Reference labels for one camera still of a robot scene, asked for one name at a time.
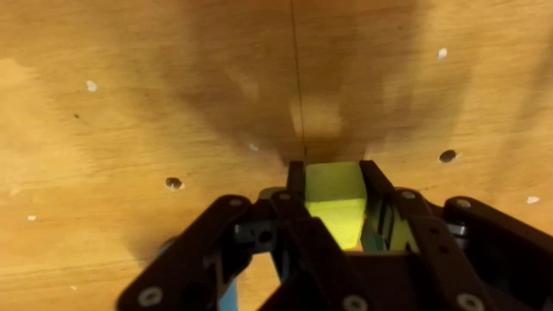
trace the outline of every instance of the wooden surface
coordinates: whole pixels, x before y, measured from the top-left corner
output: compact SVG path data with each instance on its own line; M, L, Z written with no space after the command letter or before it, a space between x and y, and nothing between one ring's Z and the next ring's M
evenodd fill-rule
M374 159L553 233L549 1L20 0L0 26L0 309L112 309L288 159ZM241 309L274 283L257 257Z

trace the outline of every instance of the green-yellow object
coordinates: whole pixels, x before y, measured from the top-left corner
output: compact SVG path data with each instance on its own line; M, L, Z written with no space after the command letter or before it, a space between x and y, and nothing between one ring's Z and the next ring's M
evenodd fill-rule
M357 162L305 166L305 207L321 217L342 248L355 247L366 207L366 190Z

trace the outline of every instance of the bolt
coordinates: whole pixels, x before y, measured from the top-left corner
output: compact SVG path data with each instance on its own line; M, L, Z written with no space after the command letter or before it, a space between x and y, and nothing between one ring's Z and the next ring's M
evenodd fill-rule
M454 204L457 207L461 207L461 209L470 209L471 207L470 200L466 200L466 198L457 198Z
M400 191L400 197L412 200L416 195L412 191Z
M236 207L236 205L241 205L241 200L240 198L231 198L228 204Z
M483 302L482 299L478 299L473 293L468 292L461 292L456 295L456 304L463 309L463 311L483 311Z
M141 290L138 295L138 304L141 307L157 305L157 304L160 304L160 300L162 300L160 286L148 286L148 288Z
M278 198L279 200L290 200L292 197L290 197L290 193L283 191L283 193L278 195Z
M366 300L359 295L347 295L342 300L345 311L368 311Z

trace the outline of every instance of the hole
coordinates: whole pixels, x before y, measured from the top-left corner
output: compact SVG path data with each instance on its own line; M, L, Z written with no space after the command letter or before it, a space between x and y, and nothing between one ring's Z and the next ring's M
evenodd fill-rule
M444 247L444 245L437 247L437 250L442 252L442 254L449 254L449 248Z
M273 233L269 233L269 231L260 231L260 235L257 236L257 240L259 240L260 243L267 243L267 242L273 240Z
M179 190L183 186L183 181L179 181L177 178L167 178L165 186L171 190Z
M438 155L438 160L440 162L451 162L454 160L456 157L456 150L449 148L449 150L444 150L440 155Z

